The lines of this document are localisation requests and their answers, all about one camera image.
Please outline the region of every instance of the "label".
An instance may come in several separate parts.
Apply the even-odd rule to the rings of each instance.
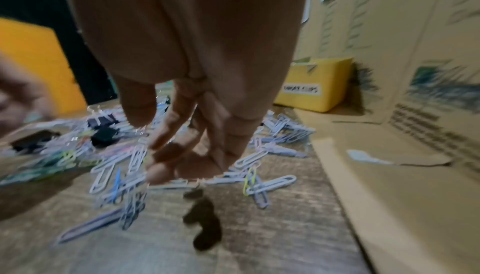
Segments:
[[[301,83],[285,83],[282,89],[286,94],[298,94],[298,95],[314,95],[320,96],[322,90],[319,84],[301,84]]]

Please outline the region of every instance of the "wooden surface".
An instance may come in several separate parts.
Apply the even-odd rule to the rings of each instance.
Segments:
[[[271,206],[266,210],[243,196],[241,184],[205,189],[223,229],[222,243],[205,253],[192,245],[200,228],[182,222],[192,202],[183,199],[181,190],[149,193],[146,210],[128,231],[114,224],[56,245],[62,232],[108,210],[93,208],[89,189],[94,177],[69,172],[1,187],[1,272],[370,273],[315,152],[305,143],[292,148],[309,158],[268,155],[262,160],[258,174],[263,181],[298,177],[296,184],[269,193]]]

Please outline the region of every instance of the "yellow box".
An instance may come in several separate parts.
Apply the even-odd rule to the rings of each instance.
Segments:
[[[325,113],[345,99],[353,58],[292,63],[275,104]]]

